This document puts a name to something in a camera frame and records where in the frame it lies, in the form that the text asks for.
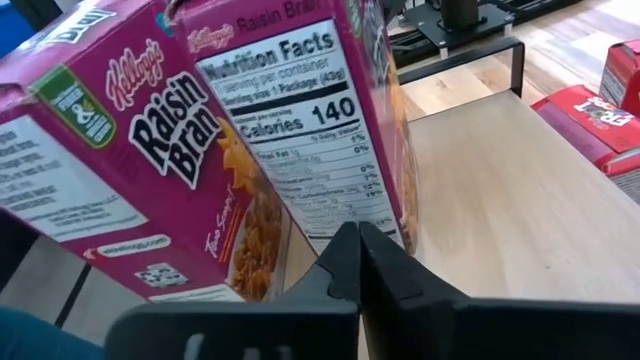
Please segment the red box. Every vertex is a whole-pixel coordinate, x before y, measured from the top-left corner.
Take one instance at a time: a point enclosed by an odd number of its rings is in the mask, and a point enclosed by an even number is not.
[[[640,40],[615,44],[609,48],[600,96],[640,116]]]
[[[582,85],[560,90],[532,107],[640,203],[640,119]]]

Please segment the qr code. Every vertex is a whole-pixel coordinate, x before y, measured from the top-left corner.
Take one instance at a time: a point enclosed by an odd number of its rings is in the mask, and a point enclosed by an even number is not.
[[[146,270],[137,272],[135,275],[138,279],[156,289],[180,286],[189,282],[186,276],[167,263],[149,265]]]

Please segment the cereal box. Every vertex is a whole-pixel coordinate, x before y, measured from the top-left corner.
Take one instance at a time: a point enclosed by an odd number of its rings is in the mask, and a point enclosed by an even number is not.
[[[609,48],[600,96],[640,116],[640,40],[615,44]]]
[[[165,26],[84,1],[0,63],[0,205],[151,301],[277,296],[288,212]]]
[[[584,86],[548,96],[533,109],[629,197],[640,203],[640,121]]]
[[[345,221],[415,251],[416,171],[378,1],[185,0],[168,17],[316,252]]]

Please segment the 140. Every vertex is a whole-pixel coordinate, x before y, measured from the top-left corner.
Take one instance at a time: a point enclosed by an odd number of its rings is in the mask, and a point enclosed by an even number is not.
[[[334,119],[335,121],[340,121],[342,117],[351,117],[356,112],[356,106],[353,103],[353,100],[348,97],[343,97],[338,101],[331,101],[327,105],[327,108],[320,110],[319,106],[314,106],[313,111],[311,112],[315,115],[320,124],[326,124],[327,120]]]

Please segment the light wood surface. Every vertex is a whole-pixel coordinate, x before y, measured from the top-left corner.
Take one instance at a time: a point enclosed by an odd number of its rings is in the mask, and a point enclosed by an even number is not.
[[[472,296],[640,303],[640,208],[514,94],[410,132],[430,270]]]

